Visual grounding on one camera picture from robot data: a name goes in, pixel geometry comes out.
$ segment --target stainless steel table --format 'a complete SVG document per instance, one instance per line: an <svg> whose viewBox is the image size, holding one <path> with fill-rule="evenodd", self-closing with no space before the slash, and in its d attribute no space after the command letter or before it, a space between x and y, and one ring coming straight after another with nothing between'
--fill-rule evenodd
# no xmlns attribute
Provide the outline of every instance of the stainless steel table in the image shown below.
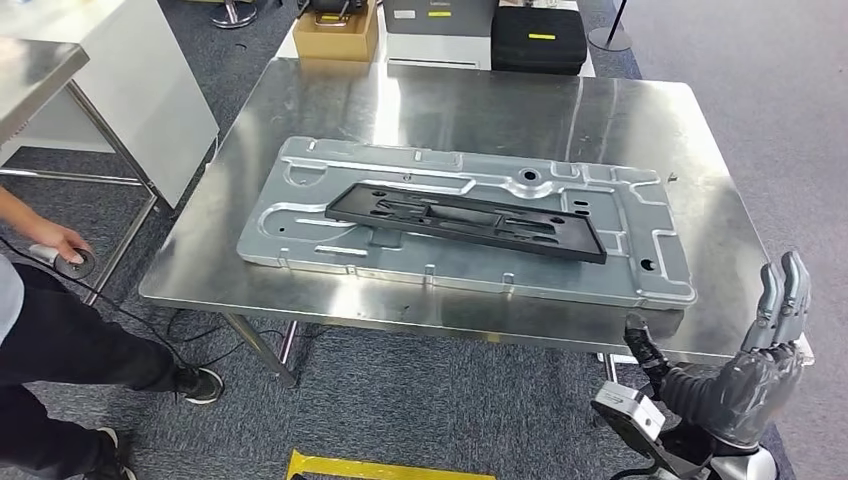
<svg viewBox="0 0 848 480"><path fill-rule="evenodd" d="M95 277L92 284L94 292L85 299L91 305L106 286L160 195L121 139L74 82L74 74L88 60L88 55L76 44L0 37L0 144L23 128L53 95L67 89L115 153L127 162L135 178L7 167L0 168L0 175L143 187L148 193L147 201Z"/></svg>
<svg viewBox="0 0 848 480"><path fill-rule="evenodd" d="M288 319L289 333L307 321L627 353L621 308L245 263L236 242L292 135L654 169L668 179L699 292L682 319L646 312L669 358L723 363L754 318L766 255L686 85L275 59L140 292L157 304L224 313L288 384L291 375L242 315Z"/></svg>

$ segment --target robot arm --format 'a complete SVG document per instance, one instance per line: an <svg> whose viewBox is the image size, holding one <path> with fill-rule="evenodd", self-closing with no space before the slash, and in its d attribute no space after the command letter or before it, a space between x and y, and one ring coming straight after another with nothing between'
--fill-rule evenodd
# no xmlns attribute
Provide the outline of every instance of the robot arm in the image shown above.
<svg viewBox="0 0 848 480"><path fill-rule="evenodd" d="M796 341L807 318L810 277L797 252L784 254L781 264L783 288L774 264L761 270L757 318L718 376L696 378L672 368L660 387L659 396L672 412L738 448L759 444L803 370Z"/></svg>
<svg viewBox="0 0 848 480"><path fill-rule="evenodd" d="M636 313L627 316L625 342L648 375L653 400L663 401L682 421L659 434L649 431L639 418L646 412L656 415L656 407L635 390L614 384L605 384L592 405L631 448L654 458L654 468L678 478L704 470L710 479L776 478L774 461L759 441L800 379L803 362L796 342L810 303L810 277L798 253L784 254L781 265L782 284L774 264L761 270L757 316L740 351L714 377L692 376L671 366L651 340L644 319ZM622 398L609 401L619 394ZM627 405L628 395L640 402L631 402L635 413L616 406Z"/></svg>

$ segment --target yellow tape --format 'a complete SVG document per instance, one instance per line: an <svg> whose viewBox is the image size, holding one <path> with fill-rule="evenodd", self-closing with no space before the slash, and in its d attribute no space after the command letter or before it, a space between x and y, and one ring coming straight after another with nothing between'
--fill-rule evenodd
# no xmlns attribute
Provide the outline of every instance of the yellow tape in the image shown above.
<svg viewBox="0 0 848 480"><path fill-rule="evenodd" d="M381 465L341 458L308 457L297 450L292 450L286 480L291 480L296 473L315 473L368 480L496 480L492 475L476 473Z"/></svg>

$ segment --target gray carpet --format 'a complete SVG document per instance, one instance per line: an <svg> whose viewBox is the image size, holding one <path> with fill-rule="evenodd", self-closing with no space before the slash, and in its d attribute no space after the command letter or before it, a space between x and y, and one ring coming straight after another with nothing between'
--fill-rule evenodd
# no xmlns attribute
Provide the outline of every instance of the gray carpet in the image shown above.
<svg viewBox="0 0 848 480"><path fill-rule="evenodd" d="M810 270L817 361L778 420L802 480L848 478L846 18L839 0L638 0L623 20L646 78L692 87L771 258L798 248Z"/></svg>
<svg viewBox="0 0 848 480"><path fill-rule="evenodd" d="M189 64L226 131L265 63L281 43L291 4L260 4L259 21L242 30L213 29L205 4L160 2ZM587 30L611 22L607 1L580 2ZM599 75L639 78L630 53L592 51ZM25 149L12 164L115 174L100 155ZM140 192L81 187L61 182L2 179L4 185L46 216L77 228L97 251L118 241L129 220L117 212L137 208ZM164 328L178 315L177 336L221 324L215 315L153 307L135 291L155 249L171 225L164 214L146 222L107 294L125 308ZM127 329L143 327L99 306ZM259 329L282 329L279 321L252 319ZM36 384L32 389L57 418L133 432L139 479L280 479L293 448L306 454L490 473L499 479L602 479L645 466L606 427L595 427L589 400L603 369L591 356L554 349L497 345L378 331L311 328L300 338L297 389L284 389L246 349L215 365L227 391L215 405L199 408L170 395L118 387ZM278 344L275 334L270 341ZM181 345L191 361L226 352L238 339L224 329ZM643 380L632 367L625 382ZM774 429L767 444L793 479ZM2 479L27 478L13 470Z"/></svg>

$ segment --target black case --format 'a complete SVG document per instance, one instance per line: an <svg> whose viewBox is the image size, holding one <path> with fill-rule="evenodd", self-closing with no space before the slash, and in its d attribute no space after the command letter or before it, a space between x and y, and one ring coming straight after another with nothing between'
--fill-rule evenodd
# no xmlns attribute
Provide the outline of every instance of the black case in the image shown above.
<svg viewBox="0 0 848 480"><path fill-rule="evenodd" d="M577 75L586 61L579 12L499 7L492 21L492 70Z"/></svg>

